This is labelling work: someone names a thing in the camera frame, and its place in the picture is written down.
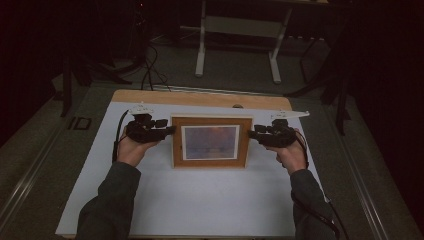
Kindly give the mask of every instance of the person's left hand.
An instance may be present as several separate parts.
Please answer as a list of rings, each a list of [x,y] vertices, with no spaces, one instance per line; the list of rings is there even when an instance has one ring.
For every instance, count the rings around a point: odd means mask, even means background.
[[[156,146],[160,142],[138,143],[127,137],[125,133],[126,128],[118,145],[117,161],[127,163],[133,167],[136,167],[141,162],[147,149]]]

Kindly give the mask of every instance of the wooden board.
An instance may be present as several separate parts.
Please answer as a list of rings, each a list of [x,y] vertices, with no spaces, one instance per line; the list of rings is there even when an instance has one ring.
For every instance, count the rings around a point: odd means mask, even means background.
[[[284,97],[234,95],[217,93],[159,92],[140,90],[117,90],[112,102],[145,102],[155,104],[177,104],[186,106],[229,107],[241,105],[243,108],[263,110],[292,110]]]

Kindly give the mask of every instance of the gray sleeve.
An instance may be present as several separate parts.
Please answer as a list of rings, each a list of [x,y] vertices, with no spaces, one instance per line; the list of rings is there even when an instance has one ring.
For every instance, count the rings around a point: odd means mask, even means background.
[[[299,170],[290,176],[292,194],[305,206],[332,219],[331,207],[325,202],[318,182],[309,170]],[[336,239],[333,230],[296,204],[293,207],[296,239]]]
[[[127,239],[140,176],[135,167],[114,162],[97,197],[80,212],[76,239]]]

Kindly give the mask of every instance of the white table surface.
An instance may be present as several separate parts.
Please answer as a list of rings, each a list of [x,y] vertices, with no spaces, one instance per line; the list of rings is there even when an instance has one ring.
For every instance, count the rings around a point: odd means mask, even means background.
[[[76,234],[81,208],[97,194],[111,166],[112,146],[122,114],[134,103],[111,102],[63,212],[56,234]],[[171,113],[251,114],[253,124],[270,125],[272,110],[144,104],[153,119]],[[133,120],[127,115],[123,125]],[[289,126],[302,126],[298,118]],[[250,140],[245,169],[173,169],[172,136],[147,151],[130,236],[279,237],[294,236],[287,171],[256,140]],[[319,182],[313,159],[309,169]]]

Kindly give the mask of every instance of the picture frame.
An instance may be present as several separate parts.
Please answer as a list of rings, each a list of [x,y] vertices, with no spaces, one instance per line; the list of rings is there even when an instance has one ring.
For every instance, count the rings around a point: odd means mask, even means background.
[[[171,114],[174,168],[245,168],[251,115]]]

